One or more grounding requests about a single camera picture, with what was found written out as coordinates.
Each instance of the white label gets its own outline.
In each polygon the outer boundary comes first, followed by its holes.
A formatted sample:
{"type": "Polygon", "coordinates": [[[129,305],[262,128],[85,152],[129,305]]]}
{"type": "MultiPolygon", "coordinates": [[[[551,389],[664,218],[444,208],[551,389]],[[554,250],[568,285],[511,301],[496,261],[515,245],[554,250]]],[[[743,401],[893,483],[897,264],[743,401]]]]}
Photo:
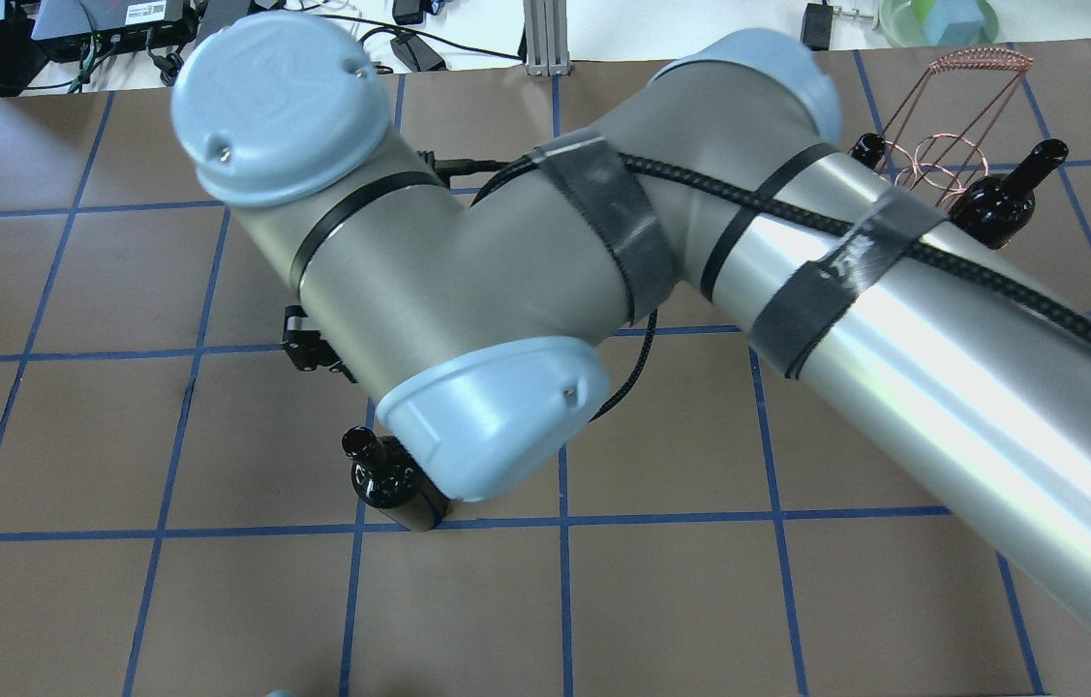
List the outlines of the white label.
{"type": "Polygon", "coordinates": [[[166,19],[165,1],[156,3],[129,4],[128,16],[124,16],[124,25],[137,25],[145,22],[160,22],[166,19]]]}

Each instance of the dark glass bottle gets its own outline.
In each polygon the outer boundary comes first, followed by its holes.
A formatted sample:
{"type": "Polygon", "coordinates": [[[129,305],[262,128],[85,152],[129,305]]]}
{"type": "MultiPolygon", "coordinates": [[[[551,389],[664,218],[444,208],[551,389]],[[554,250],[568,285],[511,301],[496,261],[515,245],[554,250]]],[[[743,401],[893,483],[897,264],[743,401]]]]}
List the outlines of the dark glass bottle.
{"type": "Polygon", "coordinates": [[[449,510],[449,498],[412,459],[398,437],[377,437],[363,426],[343,434],[343,452],[351,459],[351,485],[365,504],[398,525],[424,532],[449,510]]]}
{"type": "Polygon", "coordinates": [[[864,133],[859,136],[859,141],[854,142],[854,147],[851,147],[850,155],[854,158],[854,161],[863,165],[870,170],[876,170],[878,164],[882,159],[885,159],[885,151],[888,145],[885,143],[885,139],[880,137],[879,133],[864,133]]]}
{"type": "Polygon", "coordinates": [[[949,218],[988,250],[1000,250],[1035,212],[1033,190],[1067,155],[1065,142],[1055,137],[1041,142],[1008,176],[987,176],[970,185],[954,202],[949,218]]]}

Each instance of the black rubber ring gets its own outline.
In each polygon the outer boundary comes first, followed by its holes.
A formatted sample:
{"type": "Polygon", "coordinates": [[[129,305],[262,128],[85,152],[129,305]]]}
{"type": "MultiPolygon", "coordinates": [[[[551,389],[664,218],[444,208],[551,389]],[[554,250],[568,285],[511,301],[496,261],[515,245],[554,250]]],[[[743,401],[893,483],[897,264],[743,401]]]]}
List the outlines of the black rubber ring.
{"type": "Polygon", "coordinates": [[[325,238],[329,237],[333,230],[343,224],[343,220],[356,215],[360,208],[368,206],[369,203],[376,202],[385,194],[389,194],[391,191],[398,191],[399,189],[407,189],[409,185],[443,185],[443,182],[439,180],[437,177],[431,176],[427,172],[408,171],[393,173],[389,177],[382,177],[379,180],[369,182],[359,187],[353,193],[348,193],[341,202],[334,204],[320,220],[316,220],[316,225],[309,230],[309,235],[305,235],[305,239],[300,243],[300,248],[297,250],[297,255],[291,260],[291,290],[297,295],[297,299],[300,297],[300,284],[303,283],[305,278],[305,269],[309,268],[309,262],[312,261],[313,255],[316,250],[325,242],[325,238]]]}
{"type": "MultiPolygon", "coordinates": [[[[779,191],[790,184],[794,177],[801,176],[803,170],[810,168],[818,159],[827,158],[834,153],[838,153],[837,147],[827,142],[816,142],[815,145],[799,151],[792,158],[781,164],[781,167],[776,168],[774,173],[765,178],[765,181],[756,190],[756,194],[766,199],[775,197],[779,191]]],[[[726,265],[727,256],[730,256],[734,244],[743,238],[744,230],[747,230],[747,226],[752,225],[756,216],[756,211],[740,208],[731,218],[730,225],[727,225],[726,230],[722,230],[717,243],[712,245],[712,252],[709,252],[709,260],[705,262],[704,273],[700,275],[700,293],[710,303],[712,303],[712,289],[717,285],[717,276],[721,273],[722,266],[726,265]]]]}

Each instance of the power adapter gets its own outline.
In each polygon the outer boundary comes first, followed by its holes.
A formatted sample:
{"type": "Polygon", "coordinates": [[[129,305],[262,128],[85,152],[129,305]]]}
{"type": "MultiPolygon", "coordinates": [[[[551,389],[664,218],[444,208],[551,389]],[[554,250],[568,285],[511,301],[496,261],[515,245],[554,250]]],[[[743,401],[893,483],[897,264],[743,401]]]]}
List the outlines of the power adapter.
{"type": "Polygon", "coordinates": [[[829,51],[829,35],[834,31],[834,9],[828,4],[807,3],[803,12],[803,29],[799,40],[812,51],[829,51]]]}
{"type": "Polygon", "coordinates": [[[425,44],[421,37],[412,34],[411,36],[395,36],[391,39],[391,51],[394,51],[396,58],[403,61],[404,65],[407,65],[409,70],[416,72],[430,72],[430,71],[444,71],[446,70],[446,61],[437,55],[429,45],[425,44]]]}

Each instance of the black tape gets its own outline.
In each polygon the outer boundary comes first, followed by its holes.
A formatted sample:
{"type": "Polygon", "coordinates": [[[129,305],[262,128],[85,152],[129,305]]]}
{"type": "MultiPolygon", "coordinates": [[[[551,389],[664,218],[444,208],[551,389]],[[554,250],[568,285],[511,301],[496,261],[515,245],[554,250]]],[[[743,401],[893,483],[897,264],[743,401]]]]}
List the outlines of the black tape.
{"type": "Polygon", "coordinates": [[[300,297],[300,284],[305,278],[309,262],[312,261],[313,255],[325,242],[325,239],[334,232],[334,229],[341,225],[343,220],[356,215],[360,208],[368,206],[369,203],[376,202],[377,199],[389,194],[391,191],[407,189],[409,185],[443,185],[443,182],[433,173],[417,171],[398,172],[389,177],[377,178],[369,184],[359,187],[353,193],[348,193],[341,202],[334,204],[331,211],[316,220],[316,225],[309,230],[309,235],[305,235],[303,242],[297,250],[297,255],[291,260],[289,287],[297,295],[297,299],[300,297]]]}
{"type": "Polygon", "coordinates": [[[626,291],[626,322],[664,303],[678,281],[674,253],[619,151],[601,133],[580,129],[533,147],[529,156],[610,252],[626,291]]]}
{"type": "MultiPolygon", "coordinates": [[[[810,168],[818,159],[827,158],[828,155],[832,155],[834,153],[838,153],[837,147],[829,145],[827,142],[818,142],[818,144],[799,151],[792,158],[786,163],[781,163],[781,167],[776,168],[774,173],[770,173],[757,187],[756,194],[760,194],[765,199],[775,197],[779,191],[790,184],[790,180],[799,177],[799,173],[810,168]]],[[[734,214],[734,217],[730,219],[730,225],[727,225],[726,230],[722,230],[721,237],[717,239],[717,243],[712,245],[712,252],[709,252],[709,260],[704,264],[704,273],[700,274],[700,293],[710,303],[712,303],[712,289],[717,285],[717,276],[721,274],[721,268],[726,265],[727,257],[734,250],[734,244],[739,243],[740,239],[743,239],[743,232],[747,230],[747,227],[752,225],[757,215],[757,211],[740,208],[734,214]]]]}
{"type": "Polygon", "coordinates": [[[847,313],[850,305],[898,263],[916,239],[945,220],[942,212],[891,189],[876,211],[854,226],[823,260],[807,262],[752,324],[752,345],[788,378],[847,313]]]}

